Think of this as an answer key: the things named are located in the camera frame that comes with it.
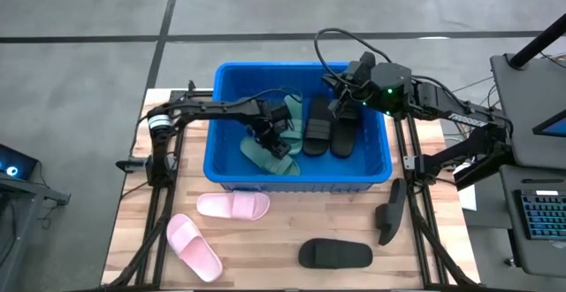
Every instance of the black stand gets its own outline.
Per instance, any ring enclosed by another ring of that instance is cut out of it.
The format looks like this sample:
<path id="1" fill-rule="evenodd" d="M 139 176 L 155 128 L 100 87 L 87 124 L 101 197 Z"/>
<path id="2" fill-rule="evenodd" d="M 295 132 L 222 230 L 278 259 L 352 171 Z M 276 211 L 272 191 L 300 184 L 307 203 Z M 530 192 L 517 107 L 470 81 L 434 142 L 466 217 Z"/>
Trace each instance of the black stand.
<path id="1" fill-rule="evenodd" d="M 0 291 L 4 292 L 11 291 L 13 280 L 17 277 L 16 273 L 26 252 L 26 246 L 33 235 L 34 223 L 41 217 L 43 201 L 49 199 L 55 201 L 57 206 L 66 205 L 71 195 L 15 179 L 5 173 L 0 173 L 0 194 L 2 194 L 0 213 L 2 215 L 11 214 L 9 209 L 11 204 L 18 212 L 16 238 L 13 239 L 15 242 L 0 268 Z"/>

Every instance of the black slipper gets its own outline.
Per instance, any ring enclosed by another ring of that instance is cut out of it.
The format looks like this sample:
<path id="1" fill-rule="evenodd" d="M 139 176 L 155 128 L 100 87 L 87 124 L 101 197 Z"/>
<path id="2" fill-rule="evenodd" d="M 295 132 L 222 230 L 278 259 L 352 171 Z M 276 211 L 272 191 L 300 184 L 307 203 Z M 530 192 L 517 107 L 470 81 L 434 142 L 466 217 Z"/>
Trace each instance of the black slipper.
<path id="1" fill-rule="evenodd" d="M 304 129 L 302 151 L 310 156 L 320 156 L 328 150 L 333 115 L 328 110 L 325 96 L 314 96 L 310 100 L 309 119 Z"/>
<path id="2" fill-rule="evenodd" d="M 354 105 L 346 105 L 333 122 L 330 151 L 339 158 L 348 158 L 356 145 L 356 132 L 360 127 L 360 110 Z"/>
<path id="3" fill-rule="evenodd" d="M 317 238 L 299 249 L 299 263 L 309 269 L 360 268 L 372 261 L 371 248 L 357 242 Z"/>

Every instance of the wooden table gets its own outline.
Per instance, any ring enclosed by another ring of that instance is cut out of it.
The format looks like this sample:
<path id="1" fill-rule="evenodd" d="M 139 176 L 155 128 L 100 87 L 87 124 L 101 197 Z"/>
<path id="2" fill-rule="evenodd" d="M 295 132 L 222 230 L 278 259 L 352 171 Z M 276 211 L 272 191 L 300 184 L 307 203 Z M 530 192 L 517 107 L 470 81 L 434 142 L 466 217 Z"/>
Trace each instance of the wooden table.
<path id="1" fill-rule="evenodd" d="M 143 114 L 166 102 L 170 89 L 150 89 Z M 173 214 L 187 214 L 201 229 L 224 265 L 224 273 L 213 283 L 204 283 L 167 248 L 162 288 L 237 288 L 237 289 L 378 289 L 421 288 L 422 282 L 411 226 L 409 207 L 405 204 L 402 224 L 395 238 L 386 246 L 377 245 L 379 231 L 373 227 L 373 211 L 389 199 L 391 181 L 402 176 L 394 123 L 386 120 L 387 137 L 393 160 L 389 182 L 375 185 L 357 194 L 270 193 L 269 212 L 258 221 L 215 219 L 199 215 L 196 198 L 223 188 L 203 175 L 203 157 L 208 130 L 207 121 L 196 121 L 187 127 L 180 172 L 173 204 Z M 417 122 L 423 153 L 432 154 L 446 146 L 438 121 Z M 146 157 L 150 152 L 147 122 L 140 124 L 134 155 Z M 443 178 L 452 178 L 449 174 Z M 145 173 L 126 178 L 124 191 L 143 183 Z M 128 195 L 120 204 L 102 283 L 115 279 L 142 243 L 149 208 L 150 187 Z M 478 281 L 478 270 L 471 250 L 458 194 L 454 186 L 439 182 L 431 187 L 432 201 L 439 226 L 440 239 L 454 261 Z M 315 237 L 364 242 L 373 249 L 373 263 L 364 269 L 312 270 L 297 261 L 299 247 Z M 433 265 L 432 248 L 426 246 L 429 265 Z M 148 276 L 153 273 L 149 256 Z M 436 270 L 431 269 L 436 281 Z"/>

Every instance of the concrete floor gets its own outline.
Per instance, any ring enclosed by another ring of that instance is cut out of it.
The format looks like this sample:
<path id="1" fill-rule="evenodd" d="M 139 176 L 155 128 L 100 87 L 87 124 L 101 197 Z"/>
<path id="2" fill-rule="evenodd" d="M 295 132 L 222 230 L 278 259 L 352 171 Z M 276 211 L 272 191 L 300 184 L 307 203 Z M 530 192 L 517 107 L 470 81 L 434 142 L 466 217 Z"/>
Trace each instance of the concrete floor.
<path id="1" fill-rule="evenodd" d="M 566 0 L 177 0 L 170 35 L 356 32 L 537 31 Z M 158 35 L 167 0 L 0 0 L 0 37 Z M 372 40 L 415 73 L 459 88 L 490 75 L 490 56 L 529 38 Z M 39 158 L 48 183 L 73 194 L 39 227 L 18 291 L 95 287 L 102 273 L 127 156 L 156 45 L 153 42 L 0 44 L 0 143 Z M 358 59 L 355 42 L 324 41 L 327 60 Z M 566 51 L 561 39 L 548 54 Z M 312 41 L 167 43 L 156 87 L 211 87 L 226 61 L 314 61 Z M 479 103 L 486 81 L 457 93 Z M 443 126 L 454 133 L 451 124 Z M 500 187 L 492 179 L 488 187 Z M 564 290 L 566 280 L 508 269 L 504 231 L 470 228 L 483 283 Z"/>

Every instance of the slide sandal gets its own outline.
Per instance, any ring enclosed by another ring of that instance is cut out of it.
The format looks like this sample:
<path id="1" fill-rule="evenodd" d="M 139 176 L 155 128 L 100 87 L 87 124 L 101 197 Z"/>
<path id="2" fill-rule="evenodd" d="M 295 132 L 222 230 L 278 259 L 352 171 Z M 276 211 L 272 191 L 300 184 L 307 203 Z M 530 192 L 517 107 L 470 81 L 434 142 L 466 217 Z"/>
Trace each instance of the slide sandal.
<path id="1" fill-rule="evenodd" d="M 305 154 L 320 156 L 328 150 L 332 122 L 333 114 L 328 110 L 326 96 L 312 97 L 302 141 L 302 151 Z"/>
<path id="2" fill-rule="evenodd" d="M 241 152 L 254 164 L 269 173 L 277 175 L 298 175 L 299 165 L 287 154 L 282 159 L 275 158 L 251 137 L 245 137 L 240 143 Z"/>
<path id="3" fill-rule="evenodd" d="M 347 104 L 333 122 L 330 151 L 339 158 L 348 158 L 356 146 L 356 132 L 360 127 L 360 110 Z"/>
<path id="4" fill-rule="evenodd" d="M 370 266 L 371 248 L 363 243 L 310 239 L 299 249 L 299 263 L 309 269 L 342 269 Z"/>
<path id="5" fill-rule="evenodd" d="M 220 259 L 189 217 L 177 214 L 171 218 L 167 225 L 167 241 L 201 280 L 213 282 L 222 274 Z"/>
<path id="6" fill-rule="evenodd" d="M 258 220 L 269 209 L 266 194 L 249 191 L 203 194 L 196 200 L 196 210 L 208 217 Z"/>
<path id="7" fill-rule="evenodd" d="M 293 95 L 293 97 L 299 101 L 302 100 L 300 96 Z M 281 139 L 291 146 L 289 155 L 300 153 L 302 148 L 302 103 L 297 102 L 293 97 L 285 96 L 283 98 L 291 113 L 291 119 L 289 120 L 291 127 L 279 134 Z"/>

